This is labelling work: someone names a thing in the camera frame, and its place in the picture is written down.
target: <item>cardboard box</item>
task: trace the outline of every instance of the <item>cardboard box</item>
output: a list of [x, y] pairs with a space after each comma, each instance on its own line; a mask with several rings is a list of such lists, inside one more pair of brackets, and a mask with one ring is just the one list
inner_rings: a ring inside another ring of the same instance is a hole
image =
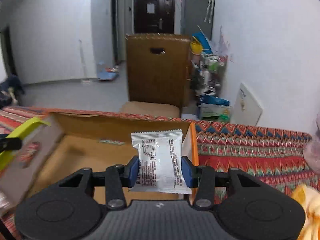
[[[23, 148], [0, 178], [0, 190], [15, 206], [25, 196], [31, 196], [73, 172], [91, 167], [104, 171], [115, 164], [127, 164], [138, 152], [131, 144], [131, 133], [141, 131], [183, 130], [182, 155], [194, 165], [199, 164], [196, 130], [193, 123], [132, 120], [109, 116], [50, 113], [23, 140]], [[124, 142], [124, 145], [100, 143], [100, 139]], [[19, 156], [30, 143], [40, 145], [39, 152], [27, 167], [19, 163]], [[178, 194], [159, 192], [129, 192], [124, 188], [127, 203], [132, 199], [178, 199]], [[96, 187], [94, 199], [105, 204], [104, 187]]]

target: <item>plastic bag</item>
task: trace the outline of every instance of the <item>plastic bag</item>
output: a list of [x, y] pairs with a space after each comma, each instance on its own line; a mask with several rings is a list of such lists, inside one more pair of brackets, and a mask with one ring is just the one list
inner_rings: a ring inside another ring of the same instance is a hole
[[181, 169], [182, 130], [131, 134], [139, 152], [139, 173], [132, 191], [191, 194]]

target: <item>patterned tablecloth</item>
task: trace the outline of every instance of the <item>patterned tablecloth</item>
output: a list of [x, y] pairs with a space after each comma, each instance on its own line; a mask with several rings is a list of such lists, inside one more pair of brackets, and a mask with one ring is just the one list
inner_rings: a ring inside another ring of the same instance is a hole
[[[0, 111], [1, 133], [10, 133], [27, 119], [47, 111], [73, 114], [100, 114], [130, 119], [166, 120], [181, 122], [180, 118], [152, 117], [150, 115], [106, 113], [61, 109], [33, 109], [6, 107]], [[274, 128], [194, 121], [200, 164], [216, 171], [226, 172], [237, 167], [283, 193], [289, 194], [301, 183], [320, 189], [319, 177], [303, 158], [302, 150], [311, 140], [308, 133]], [[216, 189], [216, 203], [226, 197], [225, 188]], [[2, 218], [9, 230], [17, 236], [13, 214]]]

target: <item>front door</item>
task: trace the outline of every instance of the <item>front door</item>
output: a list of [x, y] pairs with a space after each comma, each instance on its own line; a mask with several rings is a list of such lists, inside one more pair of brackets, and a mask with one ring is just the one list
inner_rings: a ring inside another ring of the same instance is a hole
[[173, 33], [175, 0], [134, 0], [135, 33]]

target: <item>beige seat cushion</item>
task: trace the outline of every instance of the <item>beige seat cushion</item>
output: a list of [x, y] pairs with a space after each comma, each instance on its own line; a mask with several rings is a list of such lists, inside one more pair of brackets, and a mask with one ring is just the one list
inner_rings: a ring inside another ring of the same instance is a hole
[[126, 102], [120, 109], [124, 114], [149, 114], [153, 116], [180, 117], [179, 108], [165, 104]]

